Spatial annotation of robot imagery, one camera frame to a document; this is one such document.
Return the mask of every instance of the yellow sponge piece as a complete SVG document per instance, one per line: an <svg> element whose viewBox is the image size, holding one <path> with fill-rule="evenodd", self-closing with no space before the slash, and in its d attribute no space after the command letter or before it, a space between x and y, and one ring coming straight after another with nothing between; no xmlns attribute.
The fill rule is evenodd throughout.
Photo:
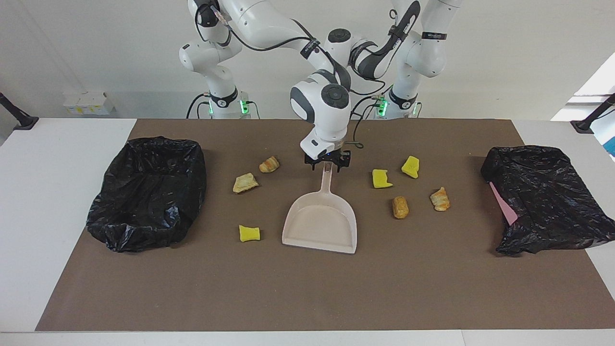
<svg viewBox="0 0 615 346"><path fill-rule="evenodd" d="M241 239L241 241L260 240L261 230L259 230L258 227L250 228L239 225L239 239Z"/></svg>
<svg viewBox="0 0 615 346"><path fill-rule="evenodd" d="M414 156L409 156L406 163L402 166L402 172L416 179L419 177L419 159Z"/></svg>
<svg viewBox="0 0 615 346"><path fill-rule="evenodd" d="M386 169L374 169L371 172L371 179L374 183L374 188L391 187L393 184L387 182Z"/></svg>

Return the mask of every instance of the black garbage bag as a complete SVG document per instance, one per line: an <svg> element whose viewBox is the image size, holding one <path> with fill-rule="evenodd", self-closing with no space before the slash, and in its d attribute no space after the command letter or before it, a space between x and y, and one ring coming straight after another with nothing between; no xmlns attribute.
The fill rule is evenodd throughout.
<svg viewBox="0 0 615 346"><path fill-rule="evenodd" d="M615 223L558 148L492 148L481 173L518 216L506 223L496 248L501 254L584 249L615 239Z"/></svg>
<svg viewBox="0 0 615 346"><path fill-rule="evenodd" d="M105 172L87 230L117 252L169 246L186 236L205 187L205 159L197 142L129 140Z"/></svg>

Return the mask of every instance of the dustpan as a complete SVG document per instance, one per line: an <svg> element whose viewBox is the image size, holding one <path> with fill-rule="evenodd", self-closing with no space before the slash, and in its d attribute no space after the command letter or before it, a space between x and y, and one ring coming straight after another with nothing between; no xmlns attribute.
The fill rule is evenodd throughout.
<svg viewBox="0 0 615 346"><path fill-rule="evenodd" d="M357 250L357 219L350 204L331 192L331 166L325 162L320 190L299 197L290 207L283 244L346 254Z"/></svg>

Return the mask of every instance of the pink paper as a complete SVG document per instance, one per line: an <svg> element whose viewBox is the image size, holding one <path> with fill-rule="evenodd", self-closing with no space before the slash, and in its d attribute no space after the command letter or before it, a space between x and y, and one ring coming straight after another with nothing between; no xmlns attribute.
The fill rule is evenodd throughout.
<svg viewBox="0 0 615 346"><path fill-rule="evenodd" d="M491 186L491 189L493 190L493 194L496 195L496 199L498 200L500 209L502 209L502 212L504 213L504 217L506 218L506 221L508 221L509 225L512 225L513 223L515 223L515 221L517 221L519 216L514 210L512 210L512 208L510 207L510 205L508 205L508 203L504 202L504 200L502 199L502 196L499 195L499 192L496 190L496 187L493 185L493 183L490 182L489 185Z"/></svg>

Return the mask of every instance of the white table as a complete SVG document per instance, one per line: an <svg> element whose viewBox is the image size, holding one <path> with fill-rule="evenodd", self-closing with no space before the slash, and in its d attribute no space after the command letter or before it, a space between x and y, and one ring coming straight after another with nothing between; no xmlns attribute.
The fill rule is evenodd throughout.
<svg viewBox="0 0 615 346"><path fill-rule="evenodd" d="M41 119L0 147L0 345L613 345L615 329L566 331L34 332L134 119ZM526 144L561 148L607 215L615 163L568 123L514 121ZM615 242L587 249L615 297Z"/></svg>

